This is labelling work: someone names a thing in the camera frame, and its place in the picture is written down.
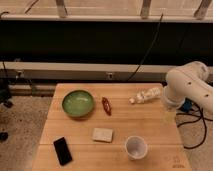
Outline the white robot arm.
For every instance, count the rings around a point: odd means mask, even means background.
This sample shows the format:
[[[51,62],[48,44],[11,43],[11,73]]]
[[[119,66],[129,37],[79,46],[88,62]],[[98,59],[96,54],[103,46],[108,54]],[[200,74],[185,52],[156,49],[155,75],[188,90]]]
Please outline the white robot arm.
[[[213,114],[213,87],[206,83],[208,76],[208,67],[200,61],[169,70],[166,74],[167,85],[161,96],[162,103],[168,110],[175,110],[188,98]]]

